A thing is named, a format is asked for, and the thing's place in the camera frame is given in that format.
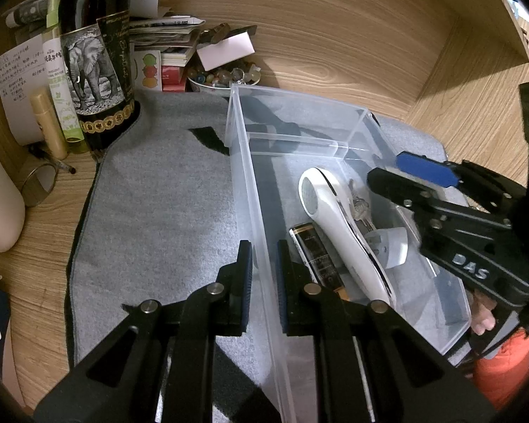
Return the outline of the person's hand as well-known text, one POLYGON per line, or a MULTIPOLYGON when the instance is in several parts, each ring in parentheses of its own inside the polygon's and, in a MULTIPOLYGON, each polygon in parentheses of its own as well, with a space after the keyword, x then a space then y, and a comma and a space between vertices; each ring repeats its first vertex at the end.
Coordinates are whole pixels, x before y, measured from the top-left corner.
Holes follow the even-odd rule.
POLYGON ((478 336, 493 330, 496 326, 496 318, 493 310, 497 302, 490 299, 480 291, 474 290, 469 303, 471 309, 471 330, 478 336))

